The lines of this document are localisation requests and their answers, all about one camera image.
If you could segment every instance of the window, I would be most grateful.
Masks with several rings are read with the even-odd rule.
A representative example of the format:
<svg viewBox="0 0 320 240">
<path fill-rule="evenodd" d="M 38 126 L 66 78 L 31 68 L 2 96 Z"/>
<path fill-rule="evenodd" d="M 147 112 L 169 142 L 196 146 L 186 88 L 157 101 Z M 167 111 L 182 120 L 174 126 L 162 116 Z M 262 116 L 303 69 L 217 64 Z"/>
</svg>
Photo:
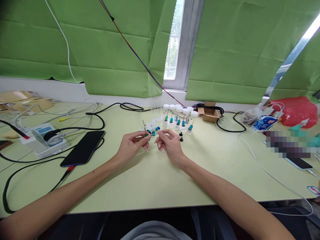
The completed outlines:
<svg viewBox="0 0 320 240">
<path fill-rule="evenodd" d="M 186 90 L 204 0 L 177 0 L 168 43 L 164 88 Z"/>
<path fill-rule="evenodd" d="M 284 60 L 284 62 L 282 63 L 282 65 L 278 69 L 276 75 L 272 79 L 264 96 L 269 97 L 271 95 L 273 89 L 276 87 L 278 82 L 280 82 L 282 77 L 286 74 L 287 70 L 290 68 L 290 66 L 293 64 L 294 60 L 296 60 L 298 55 L 301 53 L 301 51 L 307 45 L 307 43 L 312 38 L 312 36 L 315 34 L 315 32 L 317 31 L 319 26 L 320 26 L 320 14 L 313 21 L 311 26 L 308 28 L 306 33 L 302 36 L 302 38 L 297 43 L 297 45 L 294 47 L 294 49 L 291 51 L 291 53 L 288 55 L 288 57 Z"/>
<path fill-rule="evenodd" d="M 183 13 L 184 0 L 177 0 L 176 8 L 174 10 L 171 33 L 168 44 L 166 66 L 164 70 L 164 78 L 166 80 L 175 80 L 179 43 L 180 43 L 180 33 L 181 33 L 181 23 L 182 23 L 182 13 Z"/>
</svg>

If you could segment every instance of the white power strip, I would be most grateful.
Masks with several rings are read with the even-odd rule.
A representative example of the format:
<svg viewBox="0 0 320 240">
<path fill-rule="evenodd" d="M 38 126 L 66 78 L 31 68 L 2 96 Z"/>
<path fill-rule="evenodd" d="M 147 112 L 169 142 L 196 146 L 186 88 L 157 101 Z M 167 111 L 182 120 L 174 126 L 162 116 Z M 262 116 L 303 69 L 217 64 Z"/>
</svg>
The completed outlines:
<svg viewBox="0 0 320 240">
<path fill-rule="evenodd" d="M 26 133 L 29 139 L 24 139 L 20 137 L 20 141 L 23 145 L 26 145 L 35 155 L 39 158 L 48 157 L 61 152 L 63 149 L 70 146 L 68 141 L 61 137 L 61 141 L 57 144 L 49 146 L 48 143 L 43 139 L 43 136 L 49 132 L 55 130 L 55 128 L 50 123 L 41 124 L 39 126 L 31 128 L 29 132 Z"/>
</svg>

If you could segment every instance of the smartphone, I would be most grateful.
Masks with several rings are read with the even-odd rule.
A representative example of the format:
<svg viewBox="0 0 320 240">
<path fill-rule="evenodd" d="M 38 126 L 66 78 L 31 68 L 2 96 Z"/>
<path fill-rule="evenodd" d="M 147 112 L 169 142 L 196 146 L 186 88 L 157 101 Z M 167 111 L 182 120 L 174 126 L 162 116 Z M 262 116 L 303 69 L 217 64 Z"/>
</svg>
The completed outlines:
<svg viewBox="0 0 320 240">
<path fill-rule="evenodd" d="M 9 145 L 11 145 L 13 142 L 10 140 L 2 140 L 0 141 L 0 150 L 8 147 Z"/>
<path fill-rule="evenodd" d="M 288 163 L 290 163 L 292 166 L 295 168 L 304 171 L 304 170 L 309 170 L 313 169 L 313 167 L 307 163 L 305 160 L 301 158 L 284 158 Z"/>
<path fill-rule="evenodd" d="M 62 161 L 60 167 L 85 164 L 91 158 L 105 131 L 88 132 Z"/>
</svg>

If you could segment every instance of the hand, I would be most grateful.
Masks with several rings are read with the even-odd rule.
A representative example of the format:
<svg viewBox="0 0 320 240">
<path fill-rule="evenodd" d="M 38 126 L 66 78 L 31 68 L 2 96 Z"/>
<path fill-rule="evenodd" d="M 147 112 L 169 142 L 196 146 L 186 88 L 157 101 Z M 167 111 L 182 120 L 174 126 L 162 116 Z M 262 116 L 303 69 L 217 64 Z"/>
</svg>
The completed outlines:
<svg viewBox="0 0 320 240">
<path fill-rule="evenodd" d="M 145 137 L 145 135 L 145 131 L 138 131 L 123 135 L 116 156 L 121 161 L 127 162 L 137 154 L 140 147 L 143 147 L 144 150 L 148 152 L 148 149 L 150 147 L 148 141 L 150 140 L 151 135 L 150 133 L 148 133 L 149 136 L 147 137 Z"/>
<path fill-rule="evenodd" d="M 184 160 L 186 159 L 186 155 L 184 155 L 181 149 L 180 137 L 170 129 L 158 131 L 158 134 L 159 137 L 157 137 L 154 142 L 158 145 L 158 149 L 161 152 L 164 149 L 169 160 L 177 167 L 181 168 Z"/>
</svg>

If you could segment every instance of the red plastic bag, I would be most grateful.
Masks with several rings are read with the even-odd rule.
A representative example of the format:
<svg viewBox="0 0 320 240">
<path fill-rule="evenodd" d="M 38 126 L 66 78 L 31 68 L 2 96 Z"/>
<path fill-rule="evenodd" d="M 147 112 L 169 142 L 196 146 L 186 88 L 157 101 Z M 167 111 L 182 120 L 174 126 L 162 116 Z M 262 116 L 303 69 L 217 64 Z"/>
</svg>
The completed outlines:
<svg viewBox="0 0 320 240">
<path fill-rule="evenodd" d="M 293 127 L 302 120 L 309 118 L 307 125 L 303 128 L 311 128 L 318 123 L 318 109 L 315 104 L 309 101 L 307 97 L 284 98 L 270 101 L 270 103 L 282 102 L 285 105 L 283 110 L 282 124 Z M 273 109 L 280 111 L 280 107 L 273 106 Z"/>
</svg>

